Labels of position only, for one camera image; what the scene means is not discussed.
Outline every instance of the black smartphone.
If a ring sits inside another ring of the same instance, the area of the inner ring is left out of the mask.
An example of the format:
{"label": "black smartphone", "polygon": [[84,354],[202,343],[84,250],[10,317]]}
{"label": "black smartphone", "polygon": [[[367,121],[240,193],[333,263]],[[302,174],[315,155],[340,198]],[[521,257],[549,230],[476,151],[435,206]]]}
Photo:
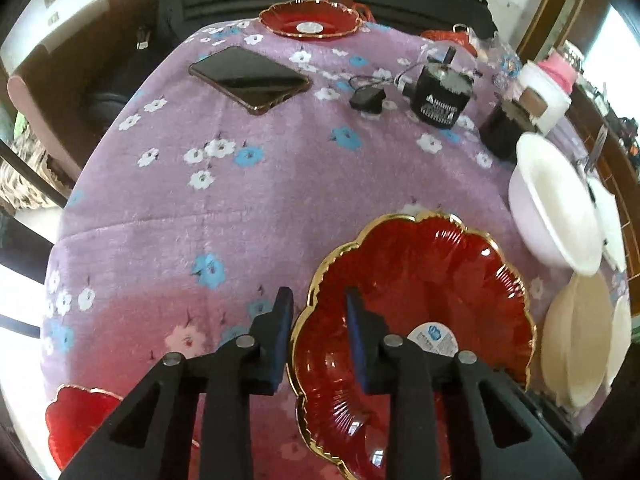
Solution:
{"label": "black smartphone", "polygon": [[260,115],[311,87],[311,79],[262,54],[229,46],[193,63],[189,73]]}

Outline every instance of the phone case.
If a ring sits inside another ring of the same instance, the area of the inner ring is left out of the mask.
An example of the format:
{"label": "phone case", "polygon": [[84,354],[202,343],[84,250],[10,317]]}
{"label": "phone case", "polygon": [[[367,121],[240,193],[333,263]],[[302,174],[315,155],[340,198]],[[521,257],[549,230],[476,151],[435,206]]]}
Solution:
{"label": "phone case", "polygon": [[304,78],[304,82],[300,83],[300,86],[297,86],[296,88],[293,88],[290,91],[283,93],[281,96],[276,97],[275,99],[271,100],[269,103],[266,103],[266,104],[264,104],[262,106],[257,106],[256,107],[256,106],[251,106],[249,103],[246,103],[246,102],[242,101],[241,98],[239,98],[237,95],[233,94],[232,92],[230,92],[228,89],[224,88],[223,86],[219,85],[216,81],[213,81],[212,79],[210,79],[209,77],[205,76],[201,72],[198,72],[197,70],[195,70],[193,68],[193,65],[195,65],[195,63],[193,63],[193,64],[191,64],[189,66],[189,74],[196,76],[198,79],[201,79],[202,81],[204,81],[208,85],[213,86],[213,88],[215,88],[216,90],[222,92],[227,97],[232,98],[235,102],[237,102],[238,104],[240,104],[244,108],[246,108],[246,110],[251,115],[263,115],[263,114],[267,113],[269,110],[271,110],[275,105],[283,103],[284,101],[286,101],[287,99],[293,97],[296,94],[300,94],[302,92],[306,92],[307,90],[309,90],[311,88],[311,85],[312,85],[311,79],[309,79],[305,75],[300,74]]}

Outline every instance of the phone screen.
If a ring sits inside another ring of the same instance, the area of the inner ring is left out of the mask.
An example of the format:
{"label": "phone screen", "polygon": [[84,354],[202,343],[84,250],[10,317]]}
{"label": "phone screen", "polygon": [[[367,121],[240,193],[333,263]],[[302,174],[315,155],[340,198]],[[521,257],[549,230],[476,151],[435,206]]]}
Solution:
{"label": "phone screen", "polygon": [[265,106],[306,83],[295,70],[239,46],[212,54],[191,69],[251,107]]}

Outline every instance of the floral tablecloth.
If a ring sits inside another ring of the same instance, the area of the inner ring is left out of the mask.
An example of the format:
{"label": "floral tablecloth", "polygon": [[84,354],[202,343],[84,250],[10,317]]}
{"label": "floral tablecloth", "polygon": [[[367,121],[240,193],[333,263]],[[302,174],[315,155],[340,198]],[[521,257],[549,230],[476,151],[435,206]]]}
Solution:
{"label": "floral tablecloth", "polygon": [[[249,115],[188,75],[233,44],[306,73],[313,87]],[[349,106],[352,75],[395,75],[432,46],[373,24],[300,43],[255,20],[203,28],[179,46],[104,136],[65,209],[46,283],[49,395],[77,384],[124,396],[166,352],[192,357],[246,332],[281,285],[303,308],[321,260],[396,211],[440,208],[491,233],[525,277],[541,329],[571,272],[526,250],[508,208],[513,165],[479,141],[476,125],[499,98],[490,77],[452,130],[418,121],[392,86],[378,116]],[[552,139],[584,154],[568,122]],[[604,271],[615,301],[625,277]],[[533,377],[541,386],[537,364]],[[338,478],[305,447],[294,403],[286,381],[276,396],[252,398],[255,477]]]}

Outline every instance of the metal screw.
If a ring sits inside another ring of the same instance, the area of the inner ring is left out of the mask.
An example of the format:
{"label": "metal screw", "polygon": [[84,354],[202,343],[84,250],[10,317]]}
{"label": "metal screw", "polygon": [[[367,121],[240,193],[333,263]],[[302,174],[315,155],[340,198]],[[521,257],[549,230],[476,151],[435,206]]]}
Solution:
{"label": "metal screw", "polygon": [[402,338],[396,334],[385,335],[385,338],[382,341],[384,341],[385,345],[391,346],[391,348],[402,346]]}
{"label": "metal screw", "polygon": [[162,362],[167,366],[175,366],[182,361],[182,354],[178,352],[169,352],[162,358]]}
{"label": "metal screw", "polygon": [[458,354],[458,359],[463,365],[472,365],[476,361],[478,361],[478,356],[474,354],[471,350],[463,350]]}
{"label": "metal screw", "polygon": [[255,339],[250,335],[241,335],[236,339],[236,346],[238,348],[251,348],[255,345]]}

